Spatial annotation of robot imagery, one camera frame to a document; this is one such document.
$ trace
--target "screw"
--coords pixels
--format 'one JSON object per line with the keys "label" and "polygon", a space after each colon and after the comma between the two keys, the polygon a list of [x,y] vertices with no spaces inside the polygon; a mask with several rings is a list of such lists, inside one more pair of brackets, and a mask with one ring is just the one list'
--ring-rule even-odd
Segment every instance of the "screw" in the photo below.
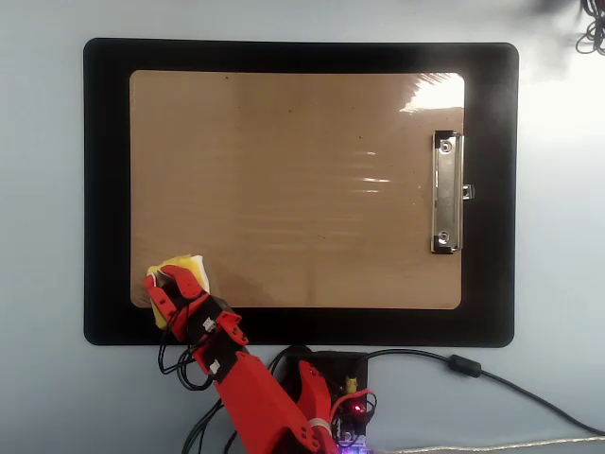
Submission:
{"label": "screw", "polygon": [[452,143],[449,140],[441,140],[441,146],[439,151],[443,154],[447,154],[452,150]]}
{"label": "screw", "polygon": [[442,231],[442,232],[439,232],[439,234],[437,235],[437,237],[439,238],[439,243],[440,244],[445,244],[450,239],[450,234],[448,234],[445,231]]}

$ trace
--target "clipboard clip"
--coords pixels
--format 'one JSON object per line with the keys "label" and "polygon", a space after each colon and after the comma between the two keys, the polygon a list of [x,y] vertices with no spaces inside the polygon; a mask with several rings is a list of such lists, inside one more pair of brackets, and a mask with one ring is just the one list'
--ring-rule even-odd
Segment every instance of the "clipboard clip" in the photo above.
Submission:
{"label": "clipboard clip", "polygon": [[463,169],[464,136],[455,131],[435,131],[432,253],[462,249],[462,205],[475,197],[475,188],[464,183]]}

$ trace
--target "white cable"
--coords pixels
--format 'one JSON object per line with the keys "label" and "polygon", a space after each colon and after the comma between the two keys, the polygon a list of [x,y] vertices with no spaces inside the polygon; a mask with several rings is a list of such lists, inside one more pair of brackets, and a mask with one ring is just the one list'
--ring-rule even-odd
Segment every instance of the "white cable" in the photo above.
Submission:
{"label": "white cable", "polygon": [[433,446],[433,447],[417,447],[410,449],[400,449],[398,451],[388,451],[385,449],[372,449],[371,454],[422,454],[425,452],[495,452],[506,451],[509,449],[522,449],[524,447],[544,447],[550,445],[566,445],[572,443],[598,443],[605,442],[605,437],[589,437],[589,438],[561,438],[559,440],[544,440],[541,442],[526,442],[512,443],[510,445],[486,446],[486,447],[470,447],[470,446]]}

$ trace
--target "light blue table surface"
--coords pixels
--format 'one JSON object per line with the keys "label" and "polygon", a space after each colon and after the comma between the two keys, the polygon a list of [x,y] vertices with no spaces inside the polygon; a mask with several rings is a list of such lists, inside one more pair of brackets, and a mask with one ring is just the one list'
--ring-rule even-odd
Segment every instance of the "light blue table surface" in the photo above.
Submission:
{"label": "light blue table surface", "polygon": [[[479,360],[605,428],[605,57],[575,53],[586,25],[571,0],[0,2],[0,451],[176,453],[216,398],[160,375],[155,348],[83,337],[82,48],[93,37],[513,43],[516,336],[504,349],[438,351]],[[380,398],[372,445],[585,435],[491,382],[421,359],[376,359],[370,381]],[[220,414],[206,452],[221,452],[232,429]]]}

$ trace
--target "red robotic arm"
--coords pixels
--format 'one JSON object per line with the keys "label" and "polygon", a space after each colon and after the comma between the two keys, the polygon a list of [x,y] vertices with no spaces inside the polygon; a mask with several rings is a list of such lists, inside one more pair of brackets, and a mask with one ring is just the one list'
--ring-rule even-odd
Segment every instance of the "red robotic arm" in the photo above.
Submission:
{"label": "red robotic arm", "polygon": [[153,304],[179,341],[195,346],[193,358],[216,390],[250,454],[337,454],[331,434],[331,394],[325,379],[299,362],[302,392],[294,402],[260,358],[246,349],[241,317],[206,293],[194,274],[174,265],[145,279]]}

